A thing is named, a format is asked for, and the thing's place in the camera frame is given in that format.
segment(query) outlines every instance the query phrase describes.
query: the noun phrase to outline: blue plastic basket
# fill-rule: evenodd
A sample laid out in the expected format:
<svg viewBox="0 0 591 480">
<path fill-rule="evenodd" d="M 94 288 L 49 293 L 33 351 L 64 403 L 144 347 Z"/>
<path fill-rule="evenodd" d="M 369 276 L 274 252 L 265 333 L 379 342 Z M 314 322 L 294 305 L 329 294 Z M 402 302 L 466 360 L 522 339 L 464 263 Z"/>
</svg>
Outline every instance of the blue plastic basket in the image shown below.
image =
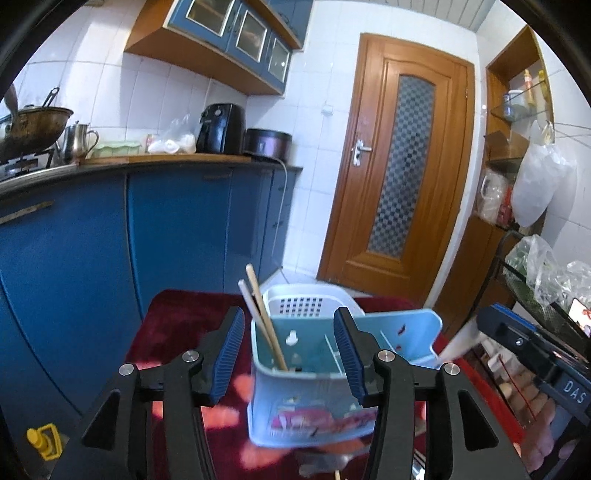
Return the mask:
<svg viewBox="0 0 591 480">
<path fill-rule="evenodd" d="M 254 396 L 248 405 L 248 433 L 255 445 L 312 447 L 371 433 L 377 409 L 362 408 L 349 390 L 333 331 L 332 318 L 272 319 L 288 367 L 273 369 L 265 339 L 251 323 Z M 368 313 L 355 318 L 381 348 L 393 350 L 422 367 L 438 366 L 433 342 L 441 318 L 432 310 Z M 286 344 L 290 332 L 298 341 Z"/>
</svg>

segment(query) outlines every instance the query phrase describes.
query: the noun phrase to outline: blue kitchen cabinet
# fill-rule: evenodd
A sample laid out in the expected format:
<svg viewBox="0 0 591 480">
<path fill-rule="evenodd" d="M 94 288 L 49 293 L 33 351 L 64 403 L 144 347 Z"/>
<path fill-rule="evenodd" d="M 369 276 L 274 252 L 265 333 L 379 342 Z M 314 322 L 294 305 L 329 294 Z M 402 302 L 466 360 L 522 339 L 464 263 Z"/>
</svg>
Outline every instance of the blue kitchen cabinet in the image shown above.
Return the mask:
<svg viewBox="0 0 591 480">
<path fill-rule="evenodd" d="M 291 25 L 291 17 L 294 14 L 294 0 L 269 0 L 269 6 L 277 13 L 285 24 Z"/>
<path fill-rule="evenodd" d="M 4 216 L 53 202 L 0 225 L 0 279 L 33 354 L 79 411 L 117 371 L 141 323 L 124 186 L 123 174 L 98 174 L 0 203 Z"/>
<path fill-rule="evenodd" d="M 232 170 L 159 168 L 131 173 L 129 243 L 142 315 L 167 288 L 223 291 Z"/>
<path fill-rule="evenodd" d="M 228 54 L 260 75 L 267 62 L 271 30 L 247 4 L 242 3 L 228 42 Z"/>
<path fill-rule="evenodd" d="M 181 0 L 168 27 L 226 50 L 232 33 L 238 0 Z"/>
<path fill-rule="evenodd" d="M 239 293 L 238 280 L 246 279 L 247 264 L 252 263 L 259 274 L 272 174 L 268 168 L 237 168 L 232 172 L 225 293 Z"/>
<path fill-rule="evenodd" d="M 285 189 L 285 173 L 282 170 L 274 171 L 261 252 L 261 266 L 258 275 L 260 282 L 264 282 L 283 265 L 283 253 L 285 251 L 291 199 L 296 183 L 295 177 L 295 172 L 287 172 L 287 189 Z M 282 197 L 284 198 L 283 206 L 281 207 Z"/>
<path fill-rule="evenodd" d="M 27 429 L 51 422 L 71 436 L 80 414 L 47 376 L 33 354 L 0 287 L 0 409 L 17 454 L 31 477 L 43 460 L 27 441 Z"/>
<path fill-rule="evenodd" d="M 291 16 L 289 27 L 303 45 L 306 39 L 306 31 L 310 22 L 310 13 L 314 0 L 295 0 L 294 11 Z"/>
<path fill-rule="evenodd" d="M 265 63 L 262 65 L 261 76 L 280 91 L 285 91 L 290 61 L 291 49 L 283 43 L 283 40 L 272 33 L 267 45 L 267 54 L 265 55 Z"/>
</svg>

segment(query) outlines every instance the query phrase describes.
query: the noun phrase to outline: air fryer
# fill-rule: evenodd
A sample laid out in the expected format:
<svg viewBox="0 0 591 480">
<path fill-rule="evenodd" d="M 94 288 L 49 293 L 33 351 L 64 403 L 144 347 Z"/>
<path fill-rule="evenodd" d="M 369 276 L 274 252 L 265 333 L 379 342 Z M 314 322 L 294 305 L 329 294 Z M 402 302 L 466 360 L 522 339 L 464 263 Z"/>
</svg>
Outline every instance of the air fryer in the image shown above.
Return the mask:
<svg viewBox="0 0 591 480">
<path fill-rule="evenodd" d="M 245 125 L 244 108 L 234 103 L 214 103 L 201 114 L 197 151 L 240 155 Z"/>
</svg>

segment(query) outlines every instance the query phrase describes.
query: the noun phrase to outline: wooden chopstick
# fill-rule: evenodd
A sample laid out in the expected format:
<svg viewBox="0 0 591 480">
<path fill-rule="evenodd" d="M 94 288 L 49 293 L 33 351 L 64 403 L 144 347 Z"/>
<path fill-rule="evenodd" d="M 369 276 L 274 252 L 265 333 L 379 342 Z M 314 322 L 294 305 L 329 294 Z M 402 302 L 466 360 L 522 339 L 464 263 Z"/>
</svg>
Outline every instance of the wooden chopstick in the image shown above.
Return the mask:
<svg viewBox="0 0 591 480">
<path fill-rule="evenodd" d="M 258 280 L 255 274 L 255 269 L 252 267 L 252 264 L 248 264 L 246 266 L 246 276 L 248 277 L 248 280 L 251 283 L 252 292 L 255 295 L 256 303 L 261 312 L 263 324 L 265 325 L 267 333 L 269 334 L 269 340 L 271 341 L 271 350 L 273 352 L 273 355 L 275 355 L 275 359 L 279 363 L 279 368 L 287 372 L 289 369 L 287 368 L 287 364 L 285 363 L 285 358 L 283 357 L 283 352 L 281 351 L 279 340 L 277 340 L 275 328 L 273 327 L 273 323 L 269 318 L 269 313 L 265 308 L 265 303 L 262 301 L 261 289 L 259 287 Z"/>
<path fill-rule="evenodd" d="M 251 312 L 252 319 L 255 321 L 256 326 L 258 326 L 261 330 L 263 337 L 265 337 L 265 340 L 269 345 L 269 348 L 272 350 L 273 347 L 271 346 L 271 339 L 269 338 L 265 324 L 262 322 L 261 315 L 259 314 L 254 301 L 252 300 L 252 296 L 248 290 L 248 287 L 246 286 L 246 282 L 244 280 L 238 280 L 238 288 L 240 289 L 240 293 L 242 293 L 242 297 L 244 298 L 244 302 L 248 307 L 248 311 Z"/>
</svg>

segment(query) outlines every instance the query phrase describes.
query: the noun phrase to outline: yellow clip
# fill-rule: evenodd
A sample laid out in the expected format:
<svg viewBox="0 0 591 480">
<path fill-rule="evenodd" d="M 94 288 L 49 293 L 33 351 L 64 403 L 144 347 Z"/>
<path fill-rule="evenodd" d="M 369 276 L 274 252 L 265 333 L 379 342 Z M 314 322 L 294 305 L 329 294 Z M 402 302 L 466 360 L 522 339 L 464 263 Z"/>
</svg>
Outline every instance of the yellow clip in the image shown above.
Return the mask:
<svg viewBox="0 0 591 480">
<path fill-rule="evenodd" d="M 53 438 L 50 438 L 46 432 L 51 433 Z M 55 460 L 61 455 L 61 438 L 53 423 L 48 423 L 37 429 L 28 429 L 27 440 L 37 449 L 45 461 Z"/>
</svg>

